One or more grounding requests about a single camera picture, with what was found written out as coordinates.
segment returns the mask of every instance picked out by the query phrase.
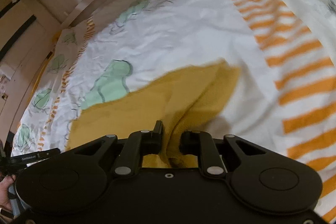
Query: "yellow cloth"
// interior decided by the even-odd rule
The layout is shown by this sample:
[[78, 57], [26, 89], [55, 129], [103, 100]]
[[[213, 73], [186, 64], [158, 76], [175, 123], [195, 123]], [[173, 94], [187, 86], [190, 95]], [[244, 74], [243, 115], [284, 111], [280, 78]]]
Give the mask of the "yellow cloth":
[[195, 167], [195, 157], [179, 152], [180, 136], [223, 110], [239, 73], [239, 68], [231, 68], [225, 61], [190, 66], [169, 72], [124, 98], [89, 107], [73, 121], [68, 149], [107, 134], [127, 138], [135, 131], [152, 130], [156, 120], [162, 120], [165, 132], [160, 158], [145, 156], [142, 166]]

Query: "bed sheet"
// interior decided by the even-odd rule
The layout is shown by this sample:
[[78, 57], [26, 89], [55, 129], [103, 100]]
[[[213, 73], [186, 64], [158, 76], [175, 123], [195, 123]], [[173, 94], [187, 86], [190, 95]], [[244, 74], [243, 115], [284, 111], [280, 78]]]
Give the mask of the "bed sheet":
[[[81, 109], [117, 100], [168, 71], [224, 58], [241, 67], [241, 77], [226, 108], [202, 129], [315, 168], [324, 183], [315, 210], [332, 221], [335, 19], [323, 0], [114, 0], [62, 32], [12, 155], [64, 151]], [[111, 133], [118, 134], [113, 125]]]

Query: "green dinosaur print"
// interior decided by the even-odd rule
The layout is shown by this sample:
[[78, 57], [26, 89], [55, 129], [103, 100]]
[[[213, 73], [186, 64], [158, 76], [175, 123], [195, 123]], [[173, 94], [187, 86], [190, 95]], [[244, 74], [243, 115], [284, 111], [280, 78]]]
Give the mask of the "green dinosaur print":
[[64, 54], [57, 55], [51, 62], [48, 68], [48, 72], [57, 74], [61, 69], [65, 68], [67, 60], [65, 60]]
[[76, 36], [75, 33], [68, 33], [64, 39], [63, 39], [63, 43], [69, 45], [70, 43], [76, 44], [77, 45], [77, 40], [76, 40]]
[[104, 73], [95, 81], [92, 89], [85, 95], [81, 104], [82, 109], [118, 100], [129, 91], [125, 78], [132, 73], [132, 66], [126, 61], [112, 60]]
[[110, 34], [118, 33], [126, 22], [135, 19], [135, 17], [140, 14], [149, 4], [150, 0], [136, 0], [130, 7], [123, 13], [121, 13], [118, 18], [113, 23]]
[[26, 148], [28, 148], [29, 145], [29, 136], [30, 136], [30, 130], [27, 125], [22, 124], [20, 129], [18, 130], [18, 137], [17, 137], [17, 147], [22, 152]]
[[46, 89], [39, 94], [36, 95], [34, 101], [33, 101], [33, 107], [34, 110], [37, 110], [38, 112], [44, 111], [44, 107], [47, 105], [49, 99], [50, 99], [50, 92], [51, 89]]

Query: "mustard yellow fabric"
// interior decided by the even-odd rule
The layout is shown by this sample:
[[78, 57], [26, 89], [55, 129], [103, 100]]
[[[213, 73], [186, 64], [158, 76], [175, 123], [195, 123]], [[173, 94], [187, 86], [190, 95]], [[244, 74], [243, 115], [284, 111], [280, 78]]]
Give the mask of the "mustard yellow fabric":
[[195, 157], [179, 152], [180, 136], [223, 110], [239, 73], [239, 68], [229, 67], [225, 61], [190, 66], [169, 72], [117, 101], [89, 107], [73, 121], [68, 149], [107, 134], [127, 138], [135, 131], [152, 130], [156, 120], [162, 120], [165, 133], [160, 157], [148, 155], [142, 166], [195, 167]]

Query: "mattress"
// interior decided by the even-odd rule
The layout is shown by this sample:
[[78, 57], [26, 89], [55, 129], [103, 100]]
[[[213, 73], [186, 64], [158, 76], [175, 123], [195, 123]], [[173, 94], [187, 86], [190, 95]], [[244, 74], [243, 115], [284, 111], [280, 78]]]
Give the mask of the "mattress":
[[314, 168], [315, 211], [336, 218], [333, 0], [113, 0], [63, 30], [14, 137], [12, 155], [65, 151], [82, 109], [168, 71], [225, 59], [241, 67], [228, 105], [202, 126]]

